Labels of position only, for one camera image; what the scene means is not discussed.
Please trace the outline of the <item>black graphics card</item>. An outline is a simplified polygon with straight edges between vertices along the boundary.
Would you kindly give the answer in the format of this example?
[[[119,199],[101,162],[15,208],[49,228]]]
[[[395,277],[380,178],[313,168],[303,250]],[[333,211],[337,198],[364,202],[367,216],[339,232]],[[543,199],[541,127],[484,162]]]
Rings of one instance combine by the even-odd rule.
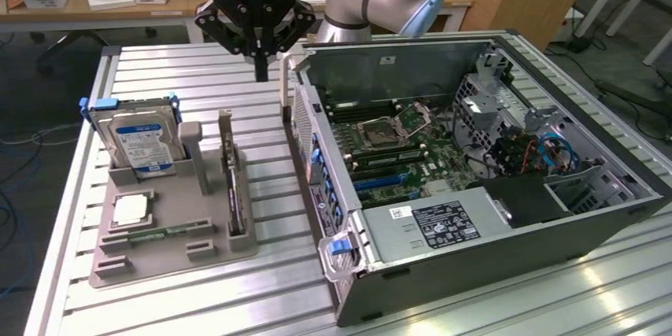
[[[228,188],[229,202],[229,235],[239,236],[245,233],[245,225],[240,198],[240,156],[233,140],[232,112],[227,109],[219,111],[217,123],[220,129],[221,169]]]

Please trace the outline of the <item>blue expansion slot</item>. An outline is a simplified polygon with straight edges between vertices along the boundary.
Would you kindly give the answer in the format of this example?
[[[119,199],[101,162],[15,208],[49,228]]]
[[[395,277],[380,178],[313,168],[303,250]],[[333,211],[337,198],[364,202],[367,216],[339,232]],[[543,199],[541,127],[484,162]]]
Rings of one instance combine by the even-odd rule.
[[[396,186],[405,183],[408,180],[408,174],[388,175],[384,177],[377,177],[375,179],[364,179],[353,182],[353,189],[356,191],[365,191],[385,186]]]

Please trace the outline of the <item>CPU socket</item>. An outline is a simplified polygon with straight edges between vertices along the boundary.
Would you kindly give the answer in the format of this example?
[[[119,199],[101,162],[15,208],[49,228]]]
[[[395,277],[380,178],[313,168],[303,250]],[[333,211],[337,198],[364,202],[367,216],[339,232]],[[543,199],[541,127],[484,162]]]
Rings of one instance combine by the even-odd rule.
[[[389,116],[357,123],[356,128],[363,147],[367,150],[380,150],[405,145],[405,139],[397,131],[396,121]]]

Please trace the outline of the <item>hard disk with blue caddy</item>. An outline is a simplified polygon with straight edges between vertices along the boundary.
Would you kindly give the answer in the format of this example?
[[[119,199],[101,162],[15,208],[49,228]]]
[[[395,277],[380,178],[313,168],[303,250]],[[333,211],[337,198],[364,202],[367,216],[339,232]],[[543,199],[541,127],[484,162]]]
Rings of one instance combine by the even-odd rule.
[[[113,168],[129,168],[136,178],[176,174],[188,154],[179,139],[180,100],[81,98],[80,114],[92,125],[111,155]]]

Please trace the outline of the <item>wooden desk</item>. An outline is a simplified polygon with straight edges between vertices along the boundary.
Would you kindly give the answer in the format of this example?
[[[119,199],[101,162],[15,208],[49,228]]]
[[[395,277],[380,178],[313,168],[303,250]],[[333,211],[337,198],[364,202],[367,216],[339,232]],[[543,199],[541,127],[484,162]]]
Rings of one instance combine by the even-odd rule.
[[[21,12],[0,9],[0,31],[75,31],[123,28],[125,21],[137,20],[147,27],[155,20],[181,17],[187,27],[189,41],[201,43],[207,34],[195,25],[195,13],[199,6],[208,0],[168,0],[164,9],[157,9],[151,4],[135,4],[133,6],[92,11],[87,0],[68,0],[63,9],[29,9]],[[325,0],[323,8],[313,7],[315,16],[324,20]],[[453,16],[464,17],[467,5],[459,0],[444,0],[439,13],[451,8]]]

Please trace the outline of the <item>metal socket cover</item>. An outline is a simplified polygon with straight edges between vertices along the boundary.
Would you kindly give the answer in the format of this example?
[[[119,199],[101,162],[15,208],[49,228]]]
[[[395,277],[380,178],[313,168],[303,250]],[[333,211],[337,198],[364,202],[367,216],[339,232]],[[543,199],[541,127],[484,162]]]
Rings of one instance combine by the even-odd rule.
[[[432,122],[432,113],[421,102],[413,102],[395,117],[395,127],[399,135],[411,139]]]

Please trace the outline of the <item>installed RAM stick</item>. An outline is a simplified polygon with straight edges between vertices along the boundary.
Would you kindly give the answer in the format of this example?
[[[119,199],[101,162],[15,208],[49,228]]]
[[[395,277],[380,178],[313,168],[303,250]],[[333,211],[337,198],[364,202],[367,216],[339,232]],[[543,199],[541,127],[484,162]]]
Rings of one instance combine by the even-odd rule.
[[[428,153],[424,150],[379,153],[364,157],[353,157],[351,168],[364,170],[423,161]]]

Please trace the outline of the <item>perforated metal disk bay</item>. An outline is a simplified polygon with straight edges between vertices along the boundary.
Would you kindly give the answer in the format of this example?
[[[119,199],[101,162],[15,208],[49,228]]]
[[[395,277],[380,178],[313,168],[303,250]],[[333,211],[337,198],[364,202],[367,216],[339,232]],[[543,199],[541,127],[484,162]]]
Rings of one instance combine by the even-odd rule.
[[[488,151],[499,138],[523,133],[529,108],[501,83],[483,83],[472,73],[461,79],[452,110],[457,119],[452,133],[459,146]]]

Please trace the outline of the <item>green motherboard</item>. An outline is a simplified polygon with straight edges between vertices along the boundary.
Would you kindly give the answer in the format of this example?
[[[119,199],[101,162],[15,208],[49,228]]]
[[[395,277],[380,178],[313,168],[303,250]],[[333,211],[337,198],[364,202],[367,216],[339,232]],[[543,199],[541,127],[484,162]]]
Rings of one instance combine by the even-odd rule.
[[[395,117],[413,102],[421,102],[432,113],[432,122],[420,130],[405,145],[367,150],[356,128],[357,123],[380,117]],[[327,102],[328,123],[333,132],[335,142],[344,160],[344,166],[352,183],[396,174],[408,174],[405,183],[396,186],[356,191],[361,206],[365,209],[391,205],[393,203],[435,194],[465,190],[477,181],[476,174],[464,159],[464,152],[452,138],[448,130],[448,107],[443,98],[392,99],[379,102]],[[428,155],[423,161],[364,170],[353,170],[353,157],[364,157],[379,153],[424,150]]]

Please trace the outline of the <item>grey plastic parts rack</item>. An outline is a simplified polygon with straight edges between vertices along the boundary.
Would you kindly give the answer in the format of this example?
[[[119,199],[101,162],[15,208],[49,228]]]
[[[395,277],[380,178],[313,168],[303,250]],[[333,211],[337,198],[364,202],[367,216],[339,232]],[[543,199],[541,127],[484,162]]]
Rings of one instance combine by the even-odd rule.
[[[228,263],[259,252],[255,234],[245,155],[240,156],[240,198],[245,233],[229,235],[228,188],[221,169],[221,152],[195,152],[196,157],[177,162],[177,173],[124,184],[123,169],[109,171],[101,221],[92,252],[88,282],[92,287],[120,285],[165,276],[197,267]],[[139,223],[117,226],[112,222],[116,199],[144,194],[147,215]],[[187,234],[152,242],[131,243],[128,234],[159,227],[196,222]]]

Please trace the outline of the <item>silver CPU chip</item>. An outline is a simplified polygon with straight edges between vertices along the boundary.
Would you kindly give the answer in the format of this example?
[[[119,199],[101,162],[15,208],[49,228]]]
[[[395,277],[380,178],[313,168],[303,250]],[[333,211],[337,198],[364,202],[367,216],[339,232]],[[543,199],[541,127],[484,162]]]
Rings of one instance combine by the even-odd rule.
[[[148,198],[144,194],[127,195],[116,199],[112,222],[117,225],[139,223],[147,215]]]

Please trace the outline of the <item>black power adapter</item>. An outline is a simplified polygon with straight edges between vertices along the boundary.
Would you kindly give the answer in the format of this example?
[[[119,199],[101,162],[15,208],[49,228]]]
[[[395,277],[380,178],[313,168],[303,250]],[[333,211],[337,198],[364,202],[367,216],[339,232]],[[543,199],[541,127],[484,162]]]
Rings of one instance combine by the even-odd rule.
[[[581,53],[587,49],[589,49],[592,46],[592,39],[587,37],[573,37],[572,40],[569,40],[565,43],[565,48],[572,52],[572,53]]]

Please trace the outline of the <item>grey power supply unit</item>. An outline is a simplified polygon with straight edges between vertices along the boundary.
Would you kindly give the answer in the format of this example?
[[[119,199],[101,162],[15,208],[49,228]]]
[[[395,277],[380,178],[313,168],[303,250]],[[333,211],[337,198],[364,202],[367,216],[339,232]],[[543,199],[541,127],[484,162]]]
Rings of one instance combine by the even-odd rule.
[[[365,209],[363,218],[384,263],[457,249],[512,231],[481,186]]]

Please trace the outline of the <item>black floor stand base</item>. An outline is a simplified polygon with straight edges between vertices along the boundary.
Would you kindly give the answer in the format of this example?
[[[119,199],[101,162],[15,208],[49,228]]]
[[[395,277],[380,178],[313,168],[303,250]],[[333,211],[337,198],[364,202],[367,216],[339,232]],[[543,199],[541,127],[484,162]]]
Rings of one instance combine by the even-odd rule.
[[[597,80],[595,86],[601,92],[612,94],[649,111],[672,118],[672,92],[667,93],[664,90],[659,90],[657,95],[643,95],[640,92],[624,89],[604,80]]]

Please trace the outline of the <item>open black PC case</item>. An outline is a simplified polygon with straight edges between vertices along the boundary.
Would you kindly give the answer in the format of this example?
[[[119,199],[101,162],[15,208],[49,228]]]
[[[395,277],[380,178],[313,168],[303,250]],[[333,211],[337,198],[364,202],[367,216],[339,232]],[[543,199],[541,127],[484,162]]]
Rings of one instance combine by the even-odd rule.
[[[305,42],[288,56],[296,75],[285,130],[336,324],[363,323],[520,274],[581,258],[672,203],[672,185],[625,145],[628,129],[519,35],[459,32],[420,39]],[[384,263],[368,236],[327,102],[443,98],[448,130],[467,74],[496,80],[529,108],[523,133],[488,151],[460,147],[503,219],[505,234]],[[348,239],[352,252],[327,245]]]

